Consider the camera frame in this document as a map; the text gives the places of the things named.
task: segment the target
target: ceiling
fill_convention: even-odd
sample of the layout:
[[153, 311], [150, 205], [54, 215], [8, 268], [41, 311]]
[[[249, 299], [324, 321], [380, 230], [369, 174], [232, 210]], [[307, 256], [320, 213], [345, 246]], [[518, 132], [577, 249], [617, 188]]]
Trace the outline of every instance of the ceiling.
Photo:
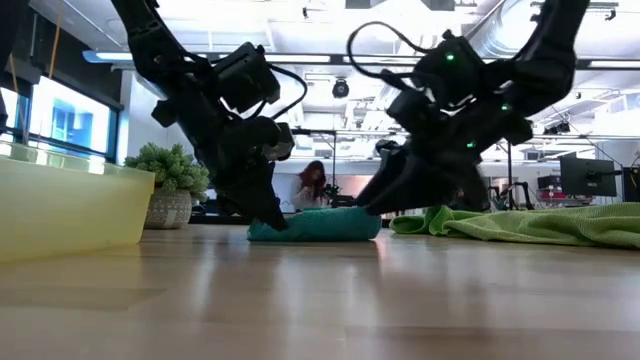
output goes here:
[[[63, 29], [95, 50], [127, 51], [124, 27], [109, 0], [62, 1]], [[458, 6], [453, 12], [431, 11], [421, 0], [386, 0], [371, 9], [350, 9], [350, 1], [355, 0], [158, 0], [164, 21], [193, 52], [230, 52], [251, 41], [264, 45], [271, 53], [344, 53], [346, 39], [357, 26], [381, 20], [423, 47], [436, 45], [446, 29], [467, 34], [478, 25], [470, 42], [482, 56], [495, 57], [513, 55], [532, 30], [527, 21], [532, 0], [456, 0]], [[635, 59], [640, 55], [640, 37], [632, 30], [640, 20], [640, 1], [617, 2], [617, 16], [611, 21], [605, 20], [608, 12], [588, 14], [576, 44], [579, 56]], [[496, 5], [496, 11], [485, 18]], [[58, 1], [31, 0], [31, 6], [54, 22], [58, 17]], [[304, 7], [307, 18], [303, 16]], [[414, 55], [381, 27], [363, 31], [354, 44], [354, 52]], [[301, 126], [317, 127], [322, 121], [327, 127], [343, 130], [397, 126], [384, 119], [383, 109], [394, 93], [383, 83], [365, 78], [348, 66], [289, 68], [309, 84], [306, 99], [294, 109], [295, 121]], [[337, 100], [331, 95], [336, 78], [347, 79], [351, 90], [347, 99]], [[282, 87], [283, 94], [293, 94], [286, 99], [295, 98], [300, 91], [291, 81], [283, 81]], [[594, 129], [603, 128], [594, 125], [596, 113], [608, 111], [609, 103], [636, 89], [640, 92], [638, 71], [578, 72], [573, 92], [533, 117], [535, 131], [542, 133], [545, 126], [570, 118], [580, 131], [593, 134]]]

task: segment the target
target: plastic container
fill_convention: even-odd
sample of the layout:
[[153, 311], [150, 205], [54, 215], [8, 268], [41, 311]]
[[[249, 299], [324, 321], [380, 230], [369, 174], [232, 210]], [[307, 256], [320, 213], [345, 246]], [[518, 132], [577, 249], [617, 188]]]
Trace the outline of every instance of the plastic container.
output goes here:
[[140, 241], [154, 174], [0, 142], [0, 262]]

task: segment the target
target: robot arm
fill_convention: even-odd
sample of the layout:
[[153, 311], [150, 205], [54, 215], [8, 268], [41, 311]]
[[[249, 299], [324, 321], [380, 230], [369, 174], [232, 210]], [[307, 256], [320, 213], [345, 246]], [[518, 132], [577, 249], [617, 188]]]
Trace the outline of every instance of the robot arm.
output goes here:
[[261, 109], [280, 97], [271, 70], [295, 74], [271, 66], [264, 49], [250, 43], [212, 67], [180, 45], [156, 11], [156, 0], [112, 3], [126, 28], [136, 70], [166, 95], [152, 116], [164, 127], [180, 126], [196, 158], [209, 169], [222, 212], [286, 229], [271, 179], [274, 161], [288, 158], [293, 148], [291, 131], [286, 123], [264, 116], [242, 119], [221, 99], [238, 113], [257, 104]]
[[[463, 189], [474, 207], [484, 207], [481, 153], [502, 138], [514, 145], [529, 140], [533, 132], [525, 117], [569, 93], [573, 47], [588, 5], [589, 0], [546, 0], [532, 18], [538, 24], [529, 41], [509, 60], [485, 64], [466, 39], [450, 32], [435, 49], [410, 44], [426, 55], [409, 74], [372, 74], [357, 65], [350, 47], [367, 24], [356, 30], [347, 44], [352, 64], [401, 90], [387, 114], [410, 133], [403, 145], [378, 144], [381, 167], [357, 204], [370, 214], [390, 213], [447, 204]], [[406, 77], [417, 89], [401, 80]]]

